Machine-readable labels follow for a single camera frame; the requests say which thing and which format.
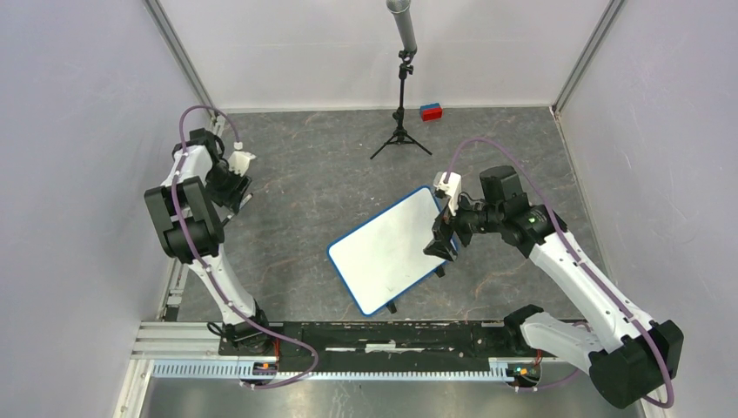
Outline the blue-framed whiteboard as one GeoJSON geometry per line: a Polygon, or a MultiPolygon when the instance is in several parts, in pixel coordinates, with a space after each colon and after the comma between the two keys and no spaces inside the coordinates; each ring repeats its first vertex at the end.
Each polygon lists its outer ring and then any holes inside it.
{"type": "Polygon", "coordinates": [[[326,254],[354,304],[371,317],[445,266],[427,255],[440,206],[429,186],[421,186],[349,233],[326,254]]]}

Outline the silver microphone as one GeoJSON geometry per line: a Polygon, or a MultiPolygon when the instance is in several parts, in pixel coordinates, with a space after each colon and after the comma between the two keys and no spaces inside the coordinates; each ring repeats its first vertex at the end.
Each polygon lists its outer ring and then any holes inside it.
{"type": "Polygon", "coordinates": [[[374,152],[370,160],[376,158],[389,145],[416,145],[427,155],[432,156],[433,153],[424,147],[417,139],[413,138],[404,126],[405,122],[405,90],[406,80],[414,72],[413,59],[417,53],[418,45],[414,34],[413,21],[410,13],[410,0],[386,0],[386,7],[392,14],[396,27],[398,29],[399,38],[402,43],[402,49],[398,53],[399,64],[399,104],[392,114],[392,118],[396,123],[396,127],[392,132],[392,136],[374,152]]]}

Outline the black whiteboard marker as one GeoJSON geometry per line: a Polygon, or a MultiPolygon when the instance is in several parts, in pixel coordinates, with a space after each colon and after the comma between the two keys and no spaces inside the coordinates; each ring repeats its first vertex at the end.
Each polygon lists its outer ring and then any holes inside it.
{"type": "Polygon", "coordinates": [[[236,209],[230,210],[226,216],[222,219],[221,225],[226,226],[234,217],[239,214],[238,206],[236,209]]]}

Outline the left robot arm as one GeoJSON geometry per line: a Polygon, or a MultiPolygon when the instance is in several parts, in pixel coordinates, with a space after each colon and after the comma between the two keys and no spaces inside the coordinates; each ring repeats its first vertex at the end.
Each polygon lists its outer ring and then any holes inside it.
{"type": "Polygon", "coordinates": [[[173,167],[144,201],[164,252],[203,282],[221,313],[207,329],[220,339],[221,355],[266,354],[273,331],[265,312],[243,288],[225,254],[227,217],[237,215],[252,197],[247,170],[254,155],[236,149],[225,155],[222,139],[205,128],[191,131],[172,151],[173,167]]]}

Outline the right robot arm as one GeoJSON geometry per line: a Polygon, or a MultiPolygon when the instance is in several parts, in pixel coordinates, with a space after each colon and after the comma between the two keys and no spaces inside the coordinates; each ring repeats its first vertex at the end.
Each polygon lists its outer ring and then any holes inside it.
{"type": "Polygon", "coordinates": [[[432,226],[426,255],[456,258],[457,240],[468,246],[475,234],[497,233],[544,272],[583,315],[586,327],[555,319],[527,305],[504,318],[502,341],[514,355],[540,350],[585,373],[612,406],[648,401],[674,404],[684,334],[672,321],[656,321],[626,297],[592,263],[550,207],[532,205],[510,165],[480,174],[482,199],[471,199],[455,172],[438,172],[433,193],[446,204],[432,226]]]}

